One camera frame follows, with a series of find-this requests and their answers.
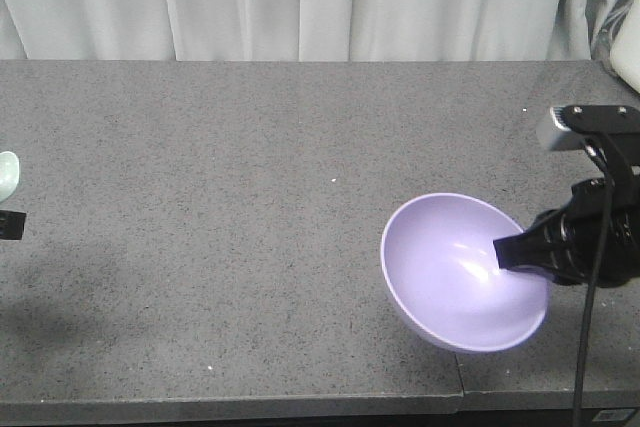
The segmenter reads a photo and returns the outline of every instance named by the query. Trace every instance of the white sticker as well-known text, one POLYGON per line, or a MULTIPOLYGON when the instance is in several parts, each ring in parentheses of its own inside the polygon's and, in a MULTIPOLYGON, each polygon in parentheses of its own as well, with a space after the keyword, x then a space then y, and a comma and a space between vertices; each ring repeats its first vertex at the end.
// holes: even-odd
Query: white sticker
POLYGON ((633 415, 636 409, 609 409, 598 412, 592 422, 621 422, 633 415))

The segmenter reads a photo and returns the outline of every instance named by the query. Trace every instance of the black cable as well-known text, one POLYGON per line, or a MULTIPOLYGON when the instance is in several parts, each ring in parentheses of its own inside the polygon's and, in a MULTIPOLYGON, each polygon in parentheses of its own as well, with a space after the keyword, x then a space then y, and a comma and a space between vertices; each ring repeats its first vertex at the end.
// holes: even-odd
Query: black cable
POLYGON ((580 327, 580 344, 578 346, 578 360, 576 365, 576 378, 573 388, 573 427, 581 427, 582 421, 582 392, 584 388, 584 374, 587 363, 587 350, 589 342, 589 329, 591 328, 591 313, 596 296, 596 285, 600 275, 600 266, 604 257, 604 249, 609 233, 609 222, 613 210, 613 178, 607 169, 605 162, 599 156, 591 156, 591 160, 598 166, 604 174, 605 194, 604 207, 602 210, 602 221, 600 224, 600 234, 598 236, 598 246, 593 260, 593 269, 587 286, 587 294, 582 312, 582 324, 580 327))

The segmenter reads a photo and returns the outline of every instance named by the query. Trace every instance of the curtain fold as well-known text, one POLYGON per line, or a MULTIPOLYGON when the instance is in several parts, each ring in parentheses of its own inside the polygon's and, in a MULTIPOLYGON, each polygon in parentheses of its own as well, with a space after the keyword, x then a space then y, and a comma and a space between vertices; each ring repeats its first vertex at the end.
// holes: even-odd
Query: curtain fold
POLYGON ((590 57, 619 0, 0 0, 0 58, 590 57))

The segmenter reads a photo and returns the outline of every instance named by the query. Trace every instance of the granite table surface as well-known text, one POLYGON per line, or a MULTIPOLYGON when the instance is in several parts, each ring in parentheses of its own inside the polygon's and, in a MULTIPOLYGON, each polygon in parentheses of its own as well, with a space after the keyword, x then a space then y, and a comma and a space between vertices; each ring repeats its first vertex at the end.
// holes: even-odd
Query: granite table surface
MULTIPOLYGON (((598 175, 549 105, 640 97, 596 62, 0 62, 21 159, 0 243, 0 425, 568 408, 584 287, 526 343, 455 355, 386 298, 429 192, 528 226, 598 175)), ((640 406, 640 282, 596 298, 585 404, 640 406)))

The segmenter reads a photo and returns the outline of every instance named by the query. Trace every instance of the lavender bowl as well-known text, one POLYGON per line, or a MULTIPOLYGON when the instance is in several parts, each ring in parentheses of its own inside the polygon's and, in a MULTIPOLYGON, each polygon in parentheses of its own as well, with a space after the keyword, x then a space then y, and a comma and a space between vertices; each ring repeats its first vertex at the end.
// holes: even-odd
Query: lavender bowl
POLYGON ((389 219, 380 246, 389 298, 404 322, 455 352, 495 352, 528 339, 544 320, 549 282, 498 267, 493 240, 522 228, 481 200, 417 197, 389 219))

